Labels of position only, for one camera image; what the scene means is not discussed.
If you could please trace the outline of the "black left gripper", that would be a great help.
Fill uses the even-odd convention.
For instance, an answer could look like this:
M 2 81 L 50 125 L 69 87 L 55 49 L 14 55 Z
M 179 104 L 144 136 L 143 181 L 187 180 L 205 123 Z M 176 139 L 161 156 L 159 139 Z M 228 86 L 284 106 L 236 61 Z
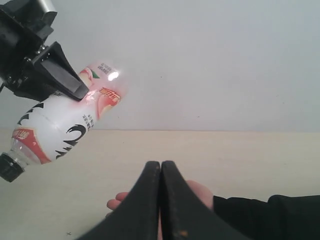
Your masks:
M 58 42 L 45 45 L 57 11 L 50 0 L 9 0 L 0 6 L 0 88 L 44 101 L 59 91 L 81 101 L 89 88 Z

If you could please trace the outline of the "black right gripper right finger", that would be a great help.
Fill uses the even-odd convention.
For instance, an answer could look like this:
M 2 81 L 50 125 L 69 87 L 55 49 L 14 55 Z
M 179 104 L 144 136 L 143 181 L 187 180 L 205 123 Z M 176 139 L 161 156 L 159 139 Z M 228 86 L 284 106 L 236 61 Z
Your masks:
M 245 240 L 247 237 L 209 210 L 173 161 L 161 164 L 160 216 L 164 240 Z

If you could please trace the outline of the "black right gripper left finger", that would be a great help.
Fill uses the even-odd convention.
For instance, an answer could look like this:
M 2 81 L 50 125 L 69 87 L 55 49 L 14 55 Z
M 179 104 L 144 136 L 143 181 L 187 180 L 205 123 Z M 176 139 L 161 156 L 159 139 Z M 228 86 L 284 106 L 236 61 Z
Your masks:
M 121 204 L 80 240 L 156 240 L 160 163 L 148 161 Z

